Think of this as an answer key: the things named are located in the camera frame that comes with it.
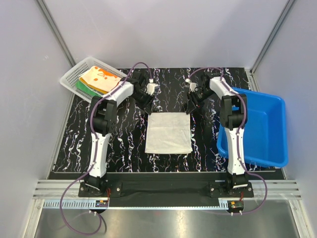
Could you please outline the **grey white towel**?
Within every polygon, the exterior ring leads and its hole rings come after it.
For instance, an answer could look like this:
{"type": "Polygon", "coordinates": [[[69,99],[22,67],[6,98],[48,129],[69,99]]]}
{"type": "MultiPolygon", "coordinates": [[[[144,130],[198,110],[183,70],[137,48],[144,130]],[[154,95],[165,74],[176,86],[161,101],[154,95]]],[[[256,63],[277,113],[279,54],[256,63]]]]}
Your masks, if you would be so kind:
{"type": "Polygon", "coordinates": [[[149,115],[145,152],[159,155],[191,153],[190,116],[184,112],[149,115]]]}

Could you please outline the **orange floral towel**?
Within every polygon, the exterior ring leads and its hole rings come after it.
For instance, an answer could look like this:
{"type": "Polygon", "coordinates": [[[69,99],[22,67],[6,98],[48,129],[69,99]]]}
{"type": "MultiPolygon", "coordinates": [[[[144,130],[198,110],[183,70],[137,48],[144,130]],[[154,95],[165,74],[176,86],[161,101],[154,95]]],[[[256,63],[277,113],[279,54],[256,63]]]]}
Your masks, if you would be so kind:
{"type": "Polygon", "coordinates": [[[121,77],[98,66],[92,66],[89,70],[79,76],[79,81],[81,83],[101,94],[110,92],[119,84],[121,79],[121,77]]]}

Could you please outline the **green microfiber towel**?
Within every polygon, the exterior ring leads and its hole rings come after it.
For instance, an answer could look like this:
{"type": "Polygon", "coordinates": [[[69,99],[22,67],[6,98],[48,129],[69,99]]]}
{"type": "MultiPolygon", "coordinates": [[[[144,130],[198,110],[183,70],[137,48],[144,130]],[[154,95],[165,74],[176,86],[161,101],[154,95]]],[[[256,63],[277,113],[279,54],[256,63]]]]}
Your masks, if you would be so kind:
{"type": "Polygon", "coordinates": [[[91,88],[87,87],[84,83],[82,83],[80,80],[78,80],[76,82],[76,87],[77,89],[83,91],[84,93],[90,95],[90,96],[101,96],[100,94],[96,93],[94,90],[92,90],[91,88]]]}

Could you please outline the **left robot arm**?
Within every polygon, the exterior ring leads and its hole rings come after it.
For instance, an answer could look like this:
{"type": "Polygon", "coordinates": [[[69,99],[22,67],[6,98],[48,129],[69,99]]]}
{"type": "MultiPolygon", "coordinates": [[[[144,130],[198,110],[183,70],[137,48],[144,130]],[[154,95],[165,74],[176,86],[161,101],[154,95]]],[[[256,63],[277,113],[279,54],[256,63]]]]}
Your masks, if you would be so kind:
{"type": "Polygon", "coordinates": [[[83,177],[83,186],[88,187],[95,196],[102,196],[107,191],[107,148],[116,127],[117,107],[132,97],[136,106],[150,115],[158,88],[152,79],[147,80],[141,73],[134,72],[121,79],[110,92],[92,98],[89,118],[91,156],[88,171],[83,177]]]}

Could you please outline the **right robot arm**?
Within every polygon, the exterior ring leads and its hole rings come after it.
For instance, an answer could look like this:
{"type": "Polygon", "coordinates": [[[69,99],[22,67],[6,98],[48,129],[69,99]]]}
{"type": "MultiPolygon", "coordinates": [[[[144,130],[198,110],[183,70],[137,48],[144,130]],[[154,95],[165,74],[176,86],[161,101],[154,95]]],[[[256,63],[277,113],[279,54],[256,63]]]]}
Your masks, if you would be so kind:
{"type": "Polygon", "coordinates": [[[237,196],[248,187],[248,173],[244,160],[244,128],[247,122],[247,97],[231,88],[223,74],[215,76],[210,72],[202,75],[203,85],[185,79],[189,87],[186,113],[191,114],[204,105],[204,101],[216,94],[220,99],[220,124],[225,130],[228,150],[227,176],[224,190],[229,196],[237,196]]]}

